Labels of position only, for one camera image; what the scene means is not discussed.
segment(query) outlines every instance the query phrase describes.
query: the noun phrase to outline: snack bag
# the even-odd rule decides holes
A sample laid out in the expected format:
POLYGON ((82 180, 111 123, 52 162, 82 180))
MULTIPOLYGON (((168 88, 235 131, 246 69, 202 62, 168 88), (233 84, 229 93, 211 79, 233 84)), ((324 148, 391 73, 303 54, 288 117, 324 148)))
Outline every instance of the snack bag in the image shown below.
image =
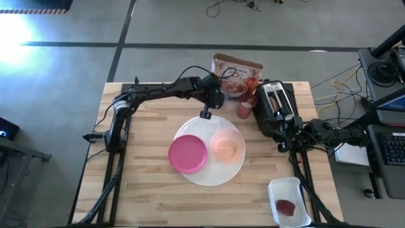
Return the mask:
POLYGON ((213 58, 212 71, 219 77, 225 72, 222 79, 223 92, 226 92, 230 98, 239 98, 245 92, 253 92, 256 89, 263 65, 216 53, 213 58))

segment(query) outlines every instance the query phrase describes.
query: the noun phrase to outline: pink plate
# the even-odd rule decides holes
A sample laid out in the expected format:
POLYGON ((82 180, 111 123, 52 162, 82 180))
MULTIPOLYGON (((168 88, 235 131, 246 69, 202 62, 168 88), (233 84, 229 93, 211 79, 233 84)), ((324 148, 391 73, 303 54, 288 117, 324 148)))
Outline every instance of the pink plate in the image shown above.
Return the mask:
POLYGON ((183 174, 191 174, 202 168, 207 161, 205 143, 192 135, 180 136, 169 147, 170 165, 183 174))

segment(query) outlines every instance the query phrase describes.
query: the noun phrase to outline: white container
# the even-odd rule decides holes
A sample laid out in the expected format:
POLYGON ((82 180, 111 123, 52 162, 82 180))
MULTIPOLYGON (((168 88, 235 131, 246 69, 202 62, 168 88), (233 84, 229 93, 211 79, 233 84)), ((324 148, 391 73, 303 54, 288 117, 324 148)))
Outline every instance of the white container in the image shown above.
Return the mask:
POLYGON ((311 217, 306 213, 304 200, 302 200, 299 190, 300 183, 297 177, 289 177, 272 180, 267 187, 274 222, 280 227, 306 227, 311 223, 311 217), (288 200, 295 204, 294 215, 286 216, 278 212, 276 209, 278 200, 288 200))

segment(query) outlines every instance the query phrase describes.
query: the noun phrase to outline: gray floor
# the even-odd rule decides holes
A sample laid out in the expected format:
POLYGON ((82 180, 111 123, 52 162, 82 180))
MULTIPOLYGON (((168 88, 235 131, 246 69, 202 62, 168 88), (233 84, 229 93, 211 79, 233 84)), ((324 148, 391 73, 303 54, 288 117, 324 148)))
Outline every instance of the gray floor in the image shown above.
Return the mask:
MULTIPOLYGON (((219 17, 208 18, 205 9, 213 3, 138 0, 126 42, 356 48, 378 45, 405 22, 400 0, 312 0, 306 4, 262 0, 262 12, 227 1, 219 17)), ((116 48, 2 44, 118 42, 129 4, 130 0, 76 0, 67 15, 0 15, 0 25, 7 25, 0 36, 0 91, 7 98, 0 99, 0 116, 22 128, 19 142, 53 154, 50 163, 33 162, 15 202, 13 210, 27 219, 29 227, 68 221, 88 148, 81 135, 94 124, 116 48)), ((125 48, 114 81, 132 81, 135 76, 145 82, 171 81, 190 65, 210 68, 217 52, 263 63, 263 78, 306 80, 312 86, 358 62, 356 53, 125 48)), ((189 73, 204 75, 197 70, 189 73)), ((361 70, 358 77, 364 90, 361 70)), ((347 85, 359 90, 354 78, 347 85)), ((313 97, 316 103, 330 102, 336 92, 328 81, 313 89, 313 97)), ((342 116, 348 117, 353 100, 343 101, 341 107, 342 116)), ((326 109, 320 117, 334 118, 335 111, 336 107, 326 109)), ((356 108, 353 117, 363 112, 356 108)), ((345 221, 403 226, 405 201, 386 196, 371 200, 362 195, 361 190, 370 186, 366 168, 333 160, 331 167, 345 221)))

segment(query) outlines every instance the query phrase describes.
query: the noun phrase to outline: butcher block tabletop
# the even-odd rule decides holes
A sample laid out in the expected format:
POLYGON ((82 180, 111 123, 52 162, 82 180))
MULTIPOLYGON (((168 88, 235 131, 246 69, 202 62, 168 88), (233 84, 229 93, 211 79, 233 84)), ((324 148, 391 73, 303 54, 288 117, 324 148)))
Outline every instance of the butcher block tabletop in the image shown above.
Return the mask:
MULTIPOLYGON (((309 82, 291 83, 303 121, 317 118, 309 82)), ((105 84, 97 121, 119 95, 121 86, 122 83, 105 84)), ((115 225, 276 225, 267 185, 273 179, 294 176, 289 153, 279 153, 274 140, 262 135, 253 114, 245 120, 240 119, 237 105, 235 101, 226 101, 221 109, 211 110, 213 115, 232 122, 246 142, 246 156, 239 173, 229 182, 215 187, 190 182, 174 170, 167 159, 168 147, 177 130, 198 116, 204 104, 195 99, 164 98, 140 105, 131 119, 115 225)), ((112 116, 110 109, 96 131, 108 130, 112 116)), ((89 156, 102 149, 103 142, 91 144, 89 156)), ((316 193, 334 216, 342 220, 327 154, 312 150, 308 158, 316 193)), ((104 151, 86 163, 77 202, 73 204, 72 222, 82 219, 100 196, 107 161, 108 153, 104 151)), ((109 219, 112 195, 107 201, 105 221, 109 219)), ((308 195, 305 195, 305 202, 312 216, 308 195)))

